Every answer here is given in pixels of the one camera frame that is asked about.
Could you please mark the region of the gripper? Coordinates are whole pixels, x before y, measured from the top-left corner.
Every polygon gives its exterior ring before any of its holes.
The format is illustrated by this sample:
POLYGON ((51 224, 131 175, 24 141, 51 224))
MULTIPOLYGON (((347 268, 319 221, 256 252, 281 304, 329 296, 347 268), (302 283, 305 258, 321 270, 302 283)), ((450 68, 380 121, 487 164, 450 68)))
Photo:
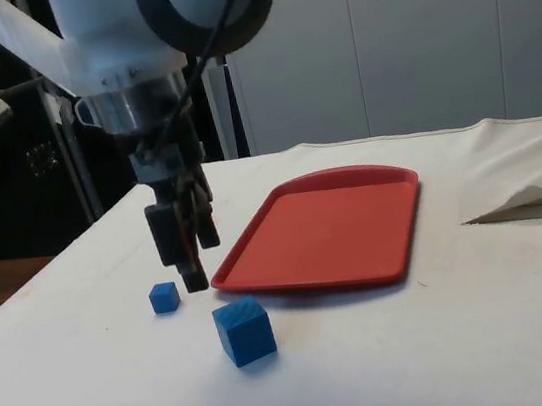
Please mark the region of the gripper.
POLYGON ((212 190, 201 167, 203 147, 191 119, 191 102, 171 119, 186 87, 182 72, 174 71, 121 91, 83 97, 75 113, 81 124, 113 136, 137 182, 152 186, 156 202, 144 214, 161 263, 175 266, 187 291, 195 293, 209 287, 196 236, 205 250, 219 246, 221 239, 212 218, 212 190), (187 172, 191 217, 176 186, 165 181, 187 172))

